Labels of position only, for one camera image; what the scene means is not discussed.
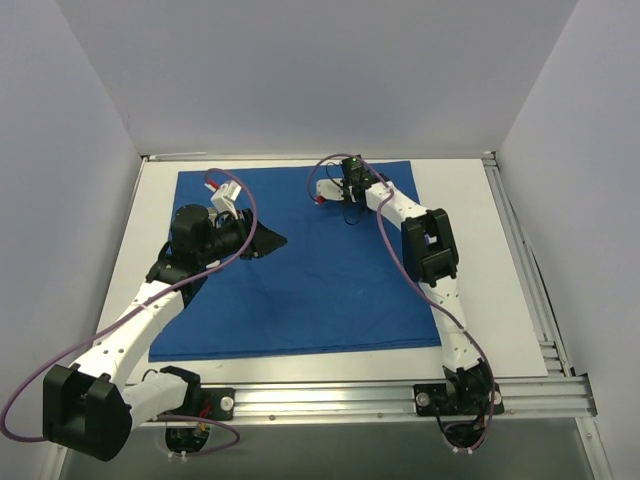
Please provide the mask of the blue surgical cloth wrap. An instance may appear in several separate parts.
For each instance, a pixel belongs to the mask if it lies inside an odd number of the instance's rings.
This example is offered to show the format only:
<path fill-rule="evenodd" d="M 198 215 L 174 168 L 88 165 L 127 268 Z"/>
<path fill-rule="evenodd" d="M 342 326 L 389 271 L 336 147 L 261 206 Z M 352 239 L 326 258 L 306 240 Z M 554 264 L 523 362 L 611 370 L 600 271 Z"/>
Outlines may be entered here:
<path fill-rule="evenodd" d="M 399 231 L 373 212 L 314 204 L 304 167 L 242 169 L 259 220 L 288 243 L 210 276 L 156 338 L 153 361 L 433 347 L 427 304 L 392 259 Z"/>

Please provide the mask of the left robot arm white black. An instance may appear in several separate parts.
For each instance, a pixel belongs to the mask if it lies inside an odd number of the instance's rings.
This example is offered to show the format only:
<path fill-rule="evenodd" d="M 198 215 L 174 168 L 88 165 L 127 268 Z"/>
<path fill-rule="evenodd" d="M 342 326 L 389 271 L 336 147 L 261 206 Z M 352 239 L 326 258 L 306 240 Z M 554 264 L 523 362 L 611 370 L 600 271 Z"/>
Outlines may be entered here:
<path fill-rule="evenodd" d="M 43 437 L 109 461 L 141 424 L 165 413 L 194 417 L 202 405 L 198 374 L 163 367 L 130 386 L 131 373 L 195 298 L 211 269 L 231 259 L 262 258 L 286 243 L 251 209 L 217 213 L 197 204 L 179 208 L 156 262 L 105 337 L 71 365 L 55 364 L 44 376 Z"/>

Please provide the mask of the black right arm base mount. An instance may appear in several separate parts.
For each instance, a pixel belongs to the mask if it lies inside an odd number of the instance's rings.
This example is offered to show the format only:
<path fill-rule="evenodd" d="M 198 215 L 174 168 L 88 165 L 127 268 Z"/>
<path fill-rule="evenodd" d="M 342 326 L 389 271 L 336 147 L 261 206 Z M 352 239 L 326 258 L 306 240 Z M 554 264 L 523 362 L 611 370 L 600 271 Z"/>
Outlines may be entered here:
<path fill-rule="evenodd" d="M 478 385 L 454 388 L 449 382 L 414 384 L 416 414 L 421 417 L 489 414 L 489 388 Z"/>

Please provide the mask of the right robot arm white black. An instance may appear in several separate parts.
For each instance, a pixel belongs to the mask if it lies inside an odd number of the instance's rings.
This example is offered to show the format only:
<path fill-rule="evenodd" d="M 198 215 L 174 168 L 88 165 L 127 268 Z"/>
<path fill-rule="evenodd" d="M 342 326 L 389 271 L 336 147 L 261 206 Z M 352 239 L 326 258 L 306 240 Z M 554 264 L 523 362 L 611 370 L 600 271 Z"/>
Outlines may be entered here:
<path fill-rule="evenodd" d="M 375 212 L 380 229 L 389 222 L 400 232 L 402 255 L 392 259 L 432 311 L 448 382 L 445 403 L 459 413 L 480 399 L 493 403 L 494 375 L 468 331 L 460 299 L 459 253 L 447 212 L 416 203 L 359 156 L 342 160 L 341 169 L 343 198 Z"/>

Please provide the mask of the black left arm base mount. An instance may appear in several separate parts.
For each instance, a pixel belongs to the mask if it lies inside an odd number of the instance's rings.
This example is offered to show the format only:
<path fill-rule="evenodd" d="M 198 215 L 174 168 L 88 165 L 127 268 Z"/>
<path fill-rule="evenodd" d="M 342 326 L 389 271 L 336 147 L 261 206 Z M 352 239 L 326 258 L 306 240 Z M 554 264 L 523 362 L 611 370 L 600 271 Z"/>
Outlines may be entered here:
<path fill-rule="evenodd" d="M 187 391 L 183 404 L 172 413 L 216 421 L 233 419 L 236 390 L 229 387 L 197 387 Z"/>

